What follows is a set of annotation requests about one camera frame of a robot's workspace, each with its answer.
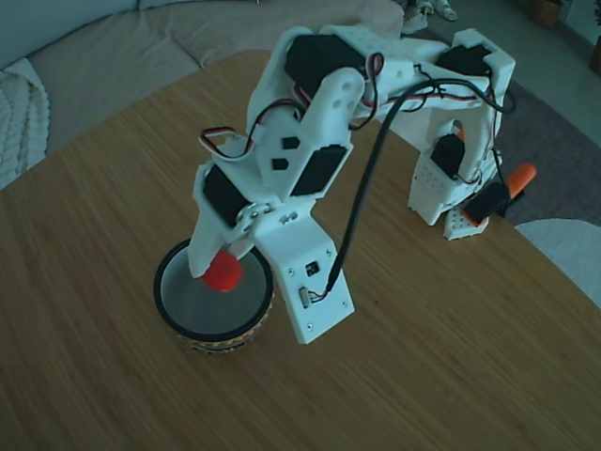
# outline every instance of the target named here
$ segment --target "white 3d-printed robot arm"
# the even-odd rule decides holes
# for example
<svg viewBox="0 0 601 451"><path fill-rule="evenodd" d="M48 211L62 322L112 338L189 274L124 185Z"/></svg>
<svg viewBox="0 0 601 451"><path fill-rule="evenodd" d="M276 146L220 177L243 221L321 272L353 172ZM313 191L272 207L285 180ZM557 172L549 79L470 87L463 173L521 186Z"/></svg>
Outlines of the white 3d-printed robot arm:
<svg viewBox="0 0 601 451"><path fill-rule="evenodd" d="M301 343L350 315L344 275L336 274L329 284L336 247L312 218L313 205L352 151L349 124L383 117L412 86L430 79L465 80L502 101L513 59L474 30L456 35L454 47L460 45L484 48L482 59L491 73L465 75L442 67L437 62L450 48L439 42L384 39L361 27L329 26L319 35L305 28L286 32L251 98L249 138L233 135L198 170L193 195L200 215L189 249L193 276L203 275L224 247L240 258L256 245L270 262ZM332 67L338 52L348 64ZM365 61L372 62L374 53L383 56L383 65L371 77ZM296 101L290 99L293 92ZM487 156L501 115L465 85L417 92L403 104L402 111L410 110L415 111L399 113L393 130L422 152L409 206L432 225L494 176L496 167ZM465 131L465 152L450 177L433 152L458 125Z"/></svg>

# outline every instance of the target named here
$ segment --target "sofa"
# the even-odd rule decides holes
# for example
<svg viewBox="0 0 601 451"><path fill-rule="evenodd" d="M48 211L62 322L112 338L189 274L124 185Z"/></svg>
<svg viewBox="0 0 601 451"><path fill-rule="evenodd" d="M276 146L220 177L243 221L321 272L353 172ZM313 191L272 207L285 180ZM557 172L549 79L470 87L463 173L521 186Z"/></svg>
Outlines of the sofa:
<svg viewBox="0 0 601 451"><path fill-rule="evenodd" d="M398 33L403 22L392 0L174 2L2 2L0 69L28 56L38 73L51 103L47 154L212 62L272 48L289 27L363 23Z"/></svg>

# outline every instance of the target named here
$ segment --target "gray rug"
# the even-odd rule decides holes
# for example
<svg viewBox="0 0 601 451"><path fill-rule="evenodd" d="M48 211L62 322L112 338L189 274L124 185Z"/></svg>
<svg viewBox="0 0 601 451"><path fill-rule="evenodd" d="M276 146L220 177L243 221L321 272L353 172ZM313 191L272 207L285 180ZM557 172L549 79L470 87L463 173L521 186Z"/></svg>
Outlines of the gray rug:
<svg viewBox="0 0 601 451"><path fill-rule="evenodd" d="M507 219L515 225L563 218L601 226L601 148L517 83L510 89L517 110L503 116L497 138L503 168L511 172L530 162L538 176Z"/></svg>

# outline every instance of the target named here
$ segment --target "red wire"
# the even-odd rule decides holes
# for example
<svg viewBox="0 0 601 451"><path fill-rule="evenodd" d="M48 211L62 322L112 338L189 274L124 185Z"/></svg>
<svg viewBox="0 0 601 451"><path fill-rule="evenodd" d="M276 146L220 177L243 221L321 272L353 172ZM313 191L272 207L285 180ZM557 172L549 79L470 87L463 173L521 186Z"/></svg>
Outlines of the red wire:
<svg viewBox="0 0 601 451"><path fill-rule="evenodd" d="M348 127L352 131L357 131L365 127L369 122L371 122L374 117L378 114L379 110L379 94L378 94L378 81L377 77L384 69L384 55L381 53L371 54L369 58L367 58L367 79L371 82L374 88L374 102L372 103L372 111L369 116L359 125L350 124Z"/></svg>
<svg viewBox="0 0 601 451"><path fill-rule="evenodd" d="M317 300L318 300L318 301L321 301L322 299L324 299L324 298L326 297L326 293L321 293L321 294L319 294L319 293L317 293L316 291L312 291L311 289L308 289L308 290L307 290L307 293L308 293L309 295L312 295L312 296L315 296L315 297L317 297Z"/></svg>
<svg viewBox="0 0 601 451"><path fill-rule="evenodd" d="M293 90L294 90L294 93L297 95L297 97L299 97L300 100L302 101L303 106L305 108L307 108L311 104L311 100L309 99L309 96L307 96L305 94L305 92L297 85L294 85Z"/></svg>
<svg viewBox="0 0 601 451"><path fill-rule="evenodd" d="M265 115L267 114L268 111L270 111L272 108L275 108L275 107L278 107L278 106L293 106L293 107L295 107L297 109L300 109L303 112L302 105L300 105L297 101L294 101L292 99L278 99L277 101L273 101L272 103L270 103L256 117L256 120L254 121L253 127L251 128L251 132L248 135L248 140L246 141L246 146L244 147L244 151L240 155L237 155L236 157L232 157L230 155L225 155L223 152L221 152L219 150L219 148L217 148L217 146L215 146L215 144L207 136L208 134L211 134L212 132L235 132L234 129L232 129L230 127L216 127L216 128L213 128L213 129L206 129L206 130L202 131L202 133L200 134L200 139L212 151L214 151L218 155L222 156L226 160L237 160L238 158L243 157L244 155L246 155L247 153L249 153L251 151L251 149L253 148L253 145L254 145L254 142L253 142L253 133L254 133L254 130L256 129L256 126L262 124L261 121L263 120L263 118L265 117Z"/></svg>
<svg viewBox="0 0 601 451"><path fill-rule="evenodd" d="M425 95L415 95L415 96L409 96L408 100L409 101L420 101L423 100L424 98L426 99L449 99L451 101L477 101L478 98L475 96L468 96L468 97L462 97L462 96L456 96L454 94L439 94L439 93L432 93L432 94L425 94ZM396 101L396 97L392 97L390 98L386 103L384 103L385 105L394 103ZM373 103L371 101L366 101L363 100L362 103L365 106L372 106Z"/></svg>

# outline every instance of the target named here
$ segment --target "wooden table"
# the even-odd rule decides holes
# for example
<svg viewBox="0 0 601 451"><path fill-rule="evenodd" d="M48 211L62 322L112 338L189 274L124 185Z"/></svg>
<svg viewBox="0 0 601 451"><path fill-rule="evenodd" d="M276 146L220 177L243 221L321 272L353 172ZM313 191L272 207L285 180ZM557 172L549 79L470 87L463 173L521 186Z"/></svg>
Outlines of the wooden table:
<svg viewBox="0 0 601 451"><path fill-rule="evenodd" d="M267 55L106 121L0 193L0 441L40 450L576 450L601 443L601 315L509 224L448 242L388 139L349 255L357 312L298 345L187 350L152 299L196 220L200 129L243 130ZM340 241L378 125L316 217Z"/></svg>

